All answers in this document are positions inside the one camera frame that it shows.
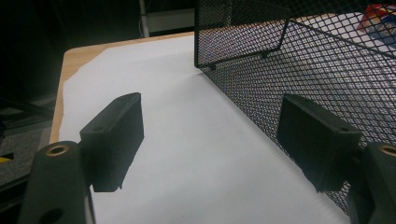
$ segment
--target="metal mesh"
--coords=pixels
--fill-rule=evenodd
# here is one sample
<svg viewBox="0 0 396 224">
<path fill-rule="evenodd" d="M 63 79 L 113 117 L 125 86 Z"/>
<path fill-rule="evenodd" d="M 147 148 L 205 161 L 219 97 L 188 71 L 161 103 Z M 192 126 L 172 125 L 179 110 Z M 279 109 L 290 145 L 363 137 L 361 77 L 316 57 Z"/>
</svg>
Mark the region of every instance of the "metal mesh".
<svg viewBox="0 0 396 224">
<path fill-rule="evenodd" d="M 242 2 L 242 9 L 226 7 Z M 357 30 L 368 4 L 199 0 L 195 64 L 278 145 L 284 93 L 314 100 L 362 130 L 363 147 L 367 142 L 396 144 L 396 49 Z M 276 19 L 249 13 L 264 14 L 274 5 L 282 11 Z M 219 22 L 224 13 L 231 18 L 228 23 Z M 346 182 L 341 191 L 327 193 L 346 213 L 348 189 Z"/>
</svg>

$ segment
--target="white paper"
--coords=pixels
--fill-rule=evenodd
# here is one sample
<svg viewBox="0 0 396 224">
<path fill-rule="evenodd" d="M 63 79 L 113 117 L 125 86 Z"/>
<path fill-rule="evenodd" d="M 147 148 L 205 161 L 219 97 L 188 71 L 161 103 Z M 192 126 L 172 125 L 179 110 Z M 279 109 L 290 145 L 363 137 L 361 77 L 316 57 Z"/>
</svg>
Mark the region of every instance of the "white paper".
<svg viewBox="0 0 396 224">
<path fill-rule="evenodd" d="M 193 36 L 107 49 L 64 84 L 61 140 L 142 93 L 145 139 L 97 223 L 349 223 L 200 70 Z"/>
</svg>

